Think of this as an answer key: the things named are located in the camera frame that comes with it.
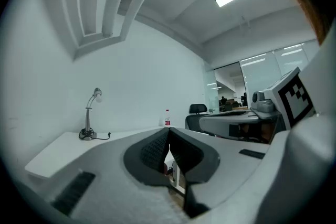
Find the black office chair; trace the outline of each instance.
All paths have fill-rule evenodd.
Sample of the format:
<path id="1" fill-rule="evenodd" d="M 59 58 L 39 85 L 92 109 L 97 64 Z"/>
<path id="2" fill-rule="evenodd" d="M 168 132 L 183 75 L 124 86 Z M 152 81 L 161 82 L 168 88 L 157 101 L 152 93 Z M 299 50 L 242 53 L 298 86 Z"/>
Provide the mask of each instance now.
<path id="1" fill-rule="evenodd" d="M 204 104 L 192 104 L 190 106 L 189 113 L 196 113 L 196 114 L 189 115 L 185 118 L 185 121 L 186 121 L 186 124 L 189 130 L 200 132 L 200 133 L 206 133 L 201 129 L 199 125 L 200 124 L 199 120 L 201 117 L 208 115 L 208 114 L 200 114 L 200 113 L 207 112 L 207 111 L 208 111 L 208 108 Z"/>
<path id="2" fill-rule="evenodd" d="M 231 111 L 232 110 L 232 104 L 230 102 L 225 103 L 225 111 Z"/>

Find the glass wall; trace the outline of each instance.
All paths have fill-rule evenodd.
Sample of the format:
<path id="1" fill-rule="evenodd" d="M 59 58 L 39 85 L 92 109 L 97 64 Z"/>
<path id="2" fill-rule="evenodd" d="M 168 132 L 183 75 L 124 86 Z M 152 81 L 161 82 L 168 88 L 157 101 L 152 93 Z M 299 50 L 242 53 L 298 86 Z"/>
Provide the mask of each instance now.
<path id="1" fill-rule="evenodd" d="M 254 92 L 264 90 L 296 67 L 302 71 L 318 50 L 317 40 L 312 40 L 240 61 L 248 107 Z"/>
<path id="2" fill-rule="evenodd" d="M 205 93 L 205 105 L 208 108 L 208 112 L 212 114 L 219 113 L 219 103 L 218 103 L 218 85 L 216 81 L 214 69 L 204 61 L 203 70 L 204 79 L 204 93 Z"/>
<path id="3" fill-rule="evenodd" d="M 215 70 L 220 112 L 246 109 L 247 98 L 239 62 Z"/>

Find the white desk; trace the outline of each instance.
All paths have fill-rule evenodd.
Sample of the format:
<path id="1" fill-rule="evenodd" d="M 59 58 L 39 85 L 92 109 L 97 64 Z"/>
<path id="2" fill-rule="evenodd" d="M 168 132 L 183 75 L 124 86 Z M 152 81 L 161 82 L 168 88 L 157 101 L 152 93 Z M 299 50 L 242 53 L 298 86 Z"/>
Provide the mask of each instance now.
<path id="1" fill-rule="evenodd" d="M 44 150 L 42 150 L 35 158 L 33 158 L 26 166 L 25 170 L 33 176 L 39 178 L 50 178 L 53 174 L 67 166 L 76 158 L 84 154 L 89 149 L 102 143 L 112 142 L 113 140 L 121 139 L 133 134 L 162 129 L 163 127 L 151 127 L 142 130 L 111 133 L 108 140 L 90 140 L 84 141 L 78 138 L 78 133 L 64 133 Z M 108 138 L 107 133 L 97 134 L 98 138 Z M 172 154 L 168 153 L 165 162 L 173 160 Z"/>

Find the office room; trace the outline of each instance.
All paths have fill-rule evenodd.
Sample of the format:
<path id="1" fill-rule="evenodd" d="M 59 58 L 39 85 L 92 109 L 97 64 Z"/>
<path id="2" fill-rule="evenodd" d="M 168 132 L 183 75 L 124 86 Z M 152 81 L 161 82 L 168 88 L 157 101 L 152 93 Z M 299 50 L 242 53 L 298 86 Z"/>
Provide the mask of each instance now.
<path id="1" fill-rule="evenodd" d="M 7 0 L 13 203 L 54 223 L 296 217 L 336 156 L 336 35 L 323 26 L 302 0 Z"/>

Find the gray panel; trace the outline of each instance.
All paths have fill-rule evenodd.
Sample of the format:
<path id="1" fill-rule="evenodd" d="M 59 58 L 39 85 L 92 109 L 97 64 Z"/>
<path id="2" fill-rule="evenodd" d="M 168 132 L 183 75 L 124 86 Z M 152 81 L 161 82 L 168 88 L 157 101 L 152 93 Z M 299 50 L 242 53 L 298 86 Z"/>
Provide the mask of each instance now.
<path id="1" fill-rule="evenodd" d="M 99 145 L 59 171 L 39 194 L 48 202 L 79 170 L 96 178 L 77 204 L 71 218 L 87 223 L 184 223 L 188 217 L 171 199 L 166 187 L 144 186 L 126 170 L 125 150 L 161 129 Z"/>
<path id="2" fill-rule="evenodd" d="M 335 130 L 335 115 L 317 115 L 292 129 L 277 177 L 260 206 L 258 223 L 287 223 L 313 197 L 335 165 Z M 332 202 L 332 190 L 328 197 Z"/>
<path id="3" fill-rule="evenodd" d="M 200 119 L 200 127 L 205 132 L 210 132 L 220 136 L 229 136 L 230 124 L 242 124 L 242 123 L 258 123 L 259 117 L 249 110 L 244 110 L 246 113 L 239 116 L 226 116 L 226 114 L 233 113 L 235 111 L 228 111 L 216 115 L 205 116 Z"/>
<path id="4" fill-rule="evenodd" d="M 262 120 L 271 120 L 271 119 L 274 119 L 278 116 L 281 115 L 281 113 L 277 110 L 275 111 L 272 111 L 270 113 L 265 113 L 265 112 L 261 112 L 261 111 L 258 111 L 258 110 L 254 110 L 252 109 L 253 112 L 256 113 L 256 115 L 258 115 L 259 118 L 261 118 Z"/>
<path id="5" fill-rule="evenodd" d="M 178 129 L 218 151 L 220 164 L 212 178 L 193 185 L 197 202 L 214 208 L 228 199 L 256 170 L 261 160 L 239 153 L 242 149 L 266 153 L 269 145 L 212 137 L 189 130 Z"/>
<path id="6" fill-rule="evenodd" d="M 224 203 L 207 214 L 199 216 L 193 224 L 255 223 L 260 204 L 277 175 L 288 133 L 285 131 L 277 134 L 255 172 Z M 225 188 L 226 186 L 223 185 L 218 192 Z"/>

